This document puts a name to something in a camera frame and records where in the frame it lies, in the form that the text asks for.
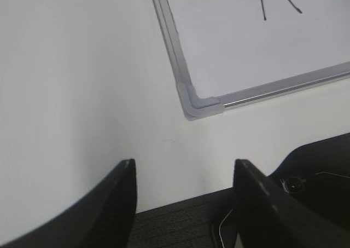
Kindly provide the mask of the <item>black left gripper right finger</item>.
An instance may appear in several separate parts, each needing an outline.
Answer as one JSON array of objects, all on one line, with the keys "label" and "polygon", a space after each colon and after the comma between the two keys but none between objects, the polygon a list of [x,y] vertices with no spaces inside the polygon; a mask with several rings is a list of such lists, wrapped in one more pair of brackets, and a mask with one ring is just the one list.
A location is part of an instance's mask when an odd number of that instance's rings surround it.
[{"label": "black left gripper right finger", "polygon": [[235,161],[234,199],[243,247],[349,247],[349,231],[291,197],[248,160]]}]

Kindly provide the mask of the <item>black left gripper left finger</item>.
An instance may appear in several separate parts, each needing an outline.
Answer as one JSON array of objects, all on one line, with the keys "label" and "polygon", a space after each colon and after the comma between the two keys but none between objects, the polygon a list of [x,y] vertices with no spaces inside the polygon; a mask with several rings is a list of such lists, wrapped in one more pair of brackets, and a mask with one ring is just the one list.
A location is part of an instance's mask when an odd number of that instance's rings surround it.
[{"label": "black left gripper left finger", "polygon": [[126,247],[136,215],[136,163],[122,160],[67,210],[3,247]]}]

